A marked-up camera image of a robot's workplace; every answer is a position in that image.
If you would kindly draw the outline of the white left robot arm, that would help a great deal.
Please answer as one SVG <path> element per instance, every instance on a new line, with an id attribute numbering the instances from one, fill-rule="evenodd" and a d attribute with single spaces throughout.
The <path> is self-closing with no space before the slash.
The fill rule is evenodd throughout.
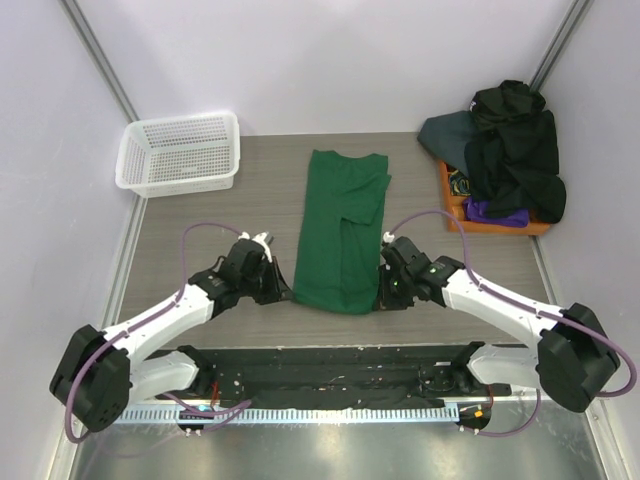
<path id="1" fill-rule="evenodd" d="M 248 297 L 259 305 L 291 299 L 268 232 L 242 234 L 218 267 L 192 275 L 181 289 L 129 321 L 71 337 L 50 383 L 64 405 L 65 420 L 79 420 L 91 433 L 105 430 L 125 409 L 172 392 L 208 396 L 213 364 L 192 346 L 168 354 L 159 349 Z"/>

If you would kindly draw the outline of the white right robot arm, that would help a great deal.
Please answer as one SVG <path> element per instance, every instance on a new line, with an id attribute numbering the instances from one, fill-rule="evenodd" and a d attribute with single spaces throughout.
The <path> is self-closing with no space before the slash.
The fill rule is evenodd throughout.
<path id="1" fill-rule="evenodd" d="M 516 346 L 470 343 L 453 361 L 451 380 L 465 395 L 485 385 L 538 389 L 561 407 L 584 412 L 620 366 L 594 312 L 540 303 L 477 275 L 447 256 L 435 260 L 407 237 L 385 234 L 377 310 L 415 301 L 472 315 L 518 340 Z"/>

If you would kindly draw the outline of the green t shirt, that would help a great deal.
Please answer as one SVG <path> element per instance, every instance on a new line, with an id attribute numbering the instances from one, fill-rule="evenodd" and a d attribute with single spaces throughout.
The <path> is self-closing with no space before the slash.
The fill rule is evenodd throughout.
<path id="1" fill-rule="evenodd" d="M 373 311 L 388 158 L 315 150 L 309 162 L 294 274 L 294 300 L 349 315 Z"/>

